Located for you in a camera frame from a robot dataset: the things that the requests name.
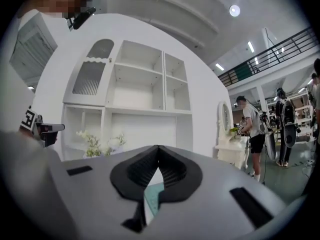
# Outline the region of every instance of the black shorts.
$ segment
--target black shorts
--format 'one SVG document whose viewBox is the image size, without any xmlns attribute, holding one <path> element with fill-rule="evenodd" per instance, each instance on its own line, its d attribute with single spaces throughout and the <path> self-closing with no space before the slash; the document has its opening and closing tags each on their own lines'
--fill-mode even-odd
<svg viewBox="0 0 320 240">
<path fill-rule="evenodd" d="M 250 138 L 250 145 L 251 145 L 251 153 L 261 153 L 262 148 L 264 147 L 265 143 L 265 137 L 264 134 L 259 134 L 257 136 L 254 136 Z"/>
</svg>

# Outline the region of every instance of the floor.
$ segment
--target floor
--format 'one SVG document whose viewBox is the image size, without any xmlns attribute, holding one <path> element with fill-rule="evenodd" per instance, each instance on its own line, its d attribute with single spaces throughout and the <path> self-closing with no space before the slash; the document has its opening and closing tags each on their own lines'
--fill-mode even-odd
<svg viewBox="0 0 320 240">
<path fill-rule="evenodd" d="M 290 204 L 298 198 L 311 175 L 312 168 L 308 166 L 308 160 L 313 158 L 312 143 L 296 143 L 291 151 L 288 168 L 279 167 L 275 161 L 266 158 L 265 150 L 261 154 L 261 176 L 260 182 L 274 191 L 282 200 Z M 252 160 L 249 156 L 247 173 L 251 171 Z"/>
</svg>

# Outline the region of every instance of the vanity table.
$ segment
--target vanity table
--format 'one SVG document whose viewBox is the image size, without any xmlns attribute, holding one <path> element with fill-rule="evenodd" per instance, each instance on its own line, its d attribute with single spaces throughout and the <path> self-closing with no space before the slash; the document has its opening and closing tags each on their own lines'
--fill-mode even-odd
<svg viewBox="0 0 320 240">
<path fill-rule="evenodd" d="M 225 101 L 219 103 L 219 140 L 215 148 L 218 150 L 217 158 L 226 161 L 238 169 L 242 166 L 247 169 L 247 160 L 250 152 L 249 137 L 235 136 L 230 133 L 231 113 Z"/>
</svg>

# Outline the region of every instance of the railing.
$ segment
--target railing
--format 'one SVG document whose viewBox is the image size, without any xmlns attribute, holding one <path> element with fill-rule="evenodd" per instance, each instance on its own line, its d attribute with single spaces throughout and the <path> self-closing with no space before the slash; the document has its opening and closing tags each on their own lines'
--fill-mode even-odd
<svg viewBox="0 0 320 240">
<path fill-rule="evenodd" d="M 319 45 L 319 41 L 312 28 L 308 27 L 219 75 L 219 79 L 224 86 L 230 86 L 285 62 L 317 45 Z"/>
</svg>

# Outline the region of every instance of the black slot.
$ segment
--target black slot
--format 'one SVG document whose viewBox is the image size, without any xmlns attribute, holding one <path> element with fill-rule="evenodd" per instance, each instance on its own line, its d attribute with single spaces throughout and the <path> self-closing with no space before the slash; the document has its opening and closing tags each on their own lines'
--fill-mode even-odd
<svg viewBox="0 0 320 240">
<path fill-rule="evenodd" d="M 86 173 L 91 170 L 92 170 L 92 168 L 90 166 L 86 165 L 86 166 L 66 170 L 66 172 L 69 174 L 69 176 L 73 176 L 73 175 L 77 175 L 77 174 L 83 174 L 83 173 Z"/>
<path fill-rule="evenodd" d="M 234 188 L 230 193 L 256 228 L 273 219 L 273 216 L 244 187 Z"/>
</svg>

